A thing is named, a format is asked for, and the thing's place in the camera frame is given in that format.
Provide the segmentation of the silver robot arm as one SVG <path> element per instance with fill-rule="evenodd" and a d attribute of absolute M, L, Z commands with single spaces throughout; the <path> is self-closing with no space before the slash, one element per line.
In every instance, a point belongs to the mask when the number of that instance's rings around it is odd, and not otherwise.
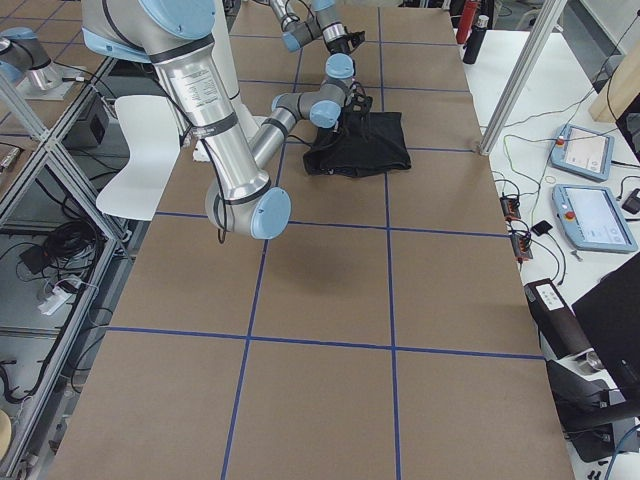
<path fill-rule="evenodd" d="M 290 1 L 267 4 L 279 22 L 283 43 L 290 52 L 321 39 L 330 54 L 350 55 L 360 44 L 360 32 L 348 30 L 334 1 L 312 1 L 306 19 L 300 18 Z"/>
<path fill-rule="evenodd" d="M 86 46 L 103 56 L 153 66 L 174 103 L 179 125 L 190 128 L 216 173 L 205 209 L 221 234 L 267 240 L 280 235 L 291 215 L 286 191 L 273 186 L 264 167 L 296 124 L 336 125 L 353 98 L 355 66 L 350 33 L 332 1 L 314 1 L 300 19 L 292 6 L 273 1 L 287 49 L 323 39 L 330 56 L 318 90 L 276 97 L 257 121 L 242 103 L 219 1 L 84 1 Z"/>

